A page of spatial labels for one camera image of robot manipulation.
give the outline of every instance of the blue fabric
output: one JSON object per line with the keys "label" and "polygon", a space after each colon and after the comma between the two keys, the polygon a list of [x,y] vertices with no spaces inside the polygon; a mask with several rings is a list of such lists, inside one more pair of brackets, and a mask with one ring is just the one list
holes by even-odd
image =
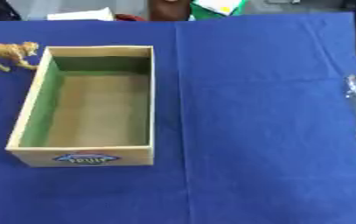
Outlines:
{"label": "blue fabric", "polygon": [[49,169],[22,165],[4,152],[4,146],[32,75],[21,68],[0,72],[0,224],[187,223],[173,33],[172,24],[0,22],[0,42],[152,45],[157,57],[157,157],[153,167]]}
{"label": "blue fabric", "polygon": [[352,15],[179,28],[192,223],[356,223]]}
{"label": "blue fabric", "polygon": [[354,38],[343,13],[0,22],[0,42],[153,45],[157,73],[155,166],[36,169],[4,151],[32,75],[0,72],[0,224],[356,223]]}

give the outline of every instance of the dinosaur head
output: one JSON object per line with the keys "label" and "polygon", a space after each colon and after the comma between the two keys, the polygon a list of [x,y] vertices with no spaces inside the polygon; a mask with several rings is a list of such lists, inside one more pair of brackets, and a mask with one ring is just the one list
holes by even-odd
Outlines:
{"label": "dinosaur head", "polygon": [[38,43],[35,42],[24,42],[23,48],[26,52],[27,56],[36,55],[36,51],[38,50]]}

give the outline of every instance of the wooden box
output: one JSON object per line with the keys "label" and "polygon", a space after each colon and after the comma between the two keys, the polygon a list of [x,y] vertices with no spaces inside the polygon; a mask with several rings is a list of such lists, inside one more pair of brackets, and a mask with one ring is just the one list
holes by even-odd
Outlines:
{"label": "wooden box", "polygon": [[31,166],[152,165],[152,46],[49,46],[6,150]]}

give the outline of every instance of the label on box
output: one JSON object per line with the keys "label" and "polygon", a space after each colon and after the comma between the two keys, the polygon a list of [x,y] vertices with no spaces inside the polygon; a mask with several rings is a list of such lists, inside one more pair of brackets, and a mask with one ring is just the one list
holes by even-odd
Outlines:
{"label": "label on box", "polygon": [[114,161],[119,157],[113,157],[103,154],[65,154],[56,157],[55,161],[67,162],[77,165],[102,165],[109,161]]}

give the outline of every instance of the green object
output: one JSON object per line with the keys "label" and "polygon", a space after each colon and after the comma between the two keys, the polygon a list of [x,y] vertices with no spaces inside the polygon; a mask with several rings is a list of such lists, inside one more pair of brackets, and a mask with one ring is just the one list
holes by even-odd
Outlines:
{"label": "green object", "polygon": [[[236,9],[234,9],[234,11],[229,16],[237,16],[237,15],[243,14],[244,7],[246,5],[246,1],[247,0],[241,0],[241,3],[239,4],[239,6],[236,7]],[[204,7],[201,7],[200,5],[197,5],[196,3],[191,3],[191,8],[192,8],[192,15],[197,20],[226,17],[225,15],[220,14],[216,11],[208,10]]]}

